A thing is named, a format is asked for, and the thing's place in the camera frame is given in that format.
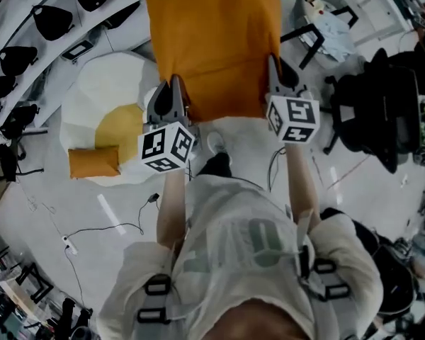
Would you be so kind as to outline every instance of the white floor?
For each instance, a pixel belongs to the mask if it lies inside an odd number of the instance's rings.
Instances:
[[[375,50],[378,46],[380,43],[375,42],[370,49]],[[283,47],[283,57],[288,50],[289,47]],[[317,84],[324,76],[315,62],[305,74],[309,82]],[[15,253],[33,258],[57,287],[80,300],[79,286],[64,255],[62,234],[112,225],[98,201],[99,195],[104,196],[120,222],[137,223],[139,209],[148,197],[162,193],[163,178],[158,176],[142,185],[114,188],[103,188],[85,180],[70,180],[67,155],[58,139],[59,111],[50,118],[49,124],[49,134],[23,140],[28,158],[21,164],[22,170],[43,166],[45,173],[21,177],[19,183],[10,185],[0,202],[0,235]],[[322,149],[329,141],[331,126],[332,119],[323,115],[321,131],[305,148],[322,207],[341,208],[352,218],[391,239],[409,234],[419,221],[416,213],[425,188],[425,169],[408,161],[391,175],[375,157],[354,154],[340,142],[327,157]],[[266,188],[269,160],[281,147],[273,133],[268,131],[267,122],[225,118],[204,124],[201,130],[203,137],[211,130],[219,130],[233,156],[234,175]],[[209,157],[205,150],[193,162],[194,173]],[[284,157],[279,158],[273,194],[280,205],[288,203]],[[79,254],[71,258],[87,307],[92,307],[95,312],[100,310],[115,282],[123,249],[134,241],[154,240],[156,218],[156,206],[150,204],[142,210],[143,236],[138,229],[123,227],[123,235],[110,229],[82,232],[71,238],[79,250]]]

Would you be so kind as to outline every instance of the sneaker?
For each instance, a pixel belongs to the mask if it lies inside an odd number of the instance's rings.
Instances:
[[[207,138],[208,141],[208,148],[212,152],[213,155],[217,155],[220,152],[224,152],[225,154],[228,154],[227,148],[225,147],[225,141],[224,138],[220,133],[217,131],[210,132]],[[232,164],[232,158],[230,154],[228,154],[229,157],[229,164],[231,166]]]

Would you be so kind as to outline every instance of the orange fabric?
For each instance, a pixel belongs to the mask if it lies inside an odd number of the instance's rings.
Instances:
[[[71,179],[94,176],[117,176],[118,147],[105,149],[69,149],[69,170]]]
[[[280,0],[147,0],[161,79],[178,74],[194,122],[264,117],[268,57],[279,56]]]

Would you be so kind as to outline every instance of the plug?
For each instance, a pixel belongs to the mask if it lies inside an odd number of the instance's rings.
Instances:
[[[159,198],[160,195],[158,193],[155,193],[148,198],[148,203],[154,203]]]
[[[73,254],[73,255],[77,255],[79,253],[79,251],[77,251],[77,248],[72,244],[72,242],[69,240],[69,238],[64,235],[62,236],[62,241],[64,244],[66,244],[66,248],[68,248],[68,250]]]

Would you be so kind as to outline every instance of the black cable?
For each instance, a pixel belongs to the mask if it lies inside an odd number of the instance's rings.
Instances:
[[[192,168],[191,168],[191,161],[189,160],[189,181],[192,181]]]
[[[79,281],[79,277],[77,276],[77,272],[76,269],[74,267],[74,264],[72,263],[71,259],[68,257],[68,253],[66,253],[66,250],[69,248],[69,246],[66,246],[66,248],[64,249],[64,255],[66,256],[66,258],[68,258],[68,261],[71,264],[72,270],[74,271],[74,275],[76,276],[77,279],[77,283],[79,284],[79,289],[80,289],[80,298],[82,300],[82,305],[85,307],[85,303],[84,303],[84,294],[82,292],[82,286],[80,286],[80,281]]]
[[[139,217],[138,217],[139,226],[138,226],[138,228],[140,229],[140,234],[141,235],[143,235],[143,230],[142,230],[142,226],[140,225],[140,214],[142,213],[142,209],[144,207],[146,207],[148,203],[149,203],[149,200],[147,200],[147,202],[139,210]]]
[[[280,149],[276,150],[271,157],[271,161],[269,162],[269,169],[268,169],[268,176],[267,176],[267,184],[268,184],[268,191],[269,193],[272,191],[272,185],[271,184],[271,174],[272,174],[272,166],[274,165],[274,161],[278,159],[278,155],[284,155],[285,153],[282,153],[282,151],[285,149],[285,147],[281,147]],[[273,182],[276,180],[278,174],[278,170],[276,172],[276,176],[274,176]]]
[[[277,179],[277,174],[278,174],[278,158],[279,158],[279,156],[280,155],[277,155],[277,157],[276,157],[276,173],[274,174],[274,178],[272,179],[272,182],[271,182],[271,191],[272,191],[272,188],[274,187],[274,183],[276,182],[276,179]]]
[[[142,209],[145,206],[147,206],[148,203],[149,203],[149,201],[147,200],[147,202],[139,210],[139,217],[138,217],[138,223],[139,224],[138,225],[135,225],[134,223],[121,223],[119,225],[113,225],[113,226],[104,227],[104,228],[85,228],[85,229],[79,229],[79,230],[75,231],[74,233],[71,233],[70,235],[67,235],[66,236],[66,239],[72,237],[73,235],[76,235],[78,233],[81,233],[81,232],[92,232],[92,231],[95,231],[95,230],[102,231],[102,230],[109,230],[109,229],[111,230],[113,228],[122,227],[123,225],[130,225],[131,227],[135,227],[135,228],[137,228],[140,231],[140,234],[143,235],[144,232],[143,232],[142,227],[140,226],[140,215],[142,214]]]

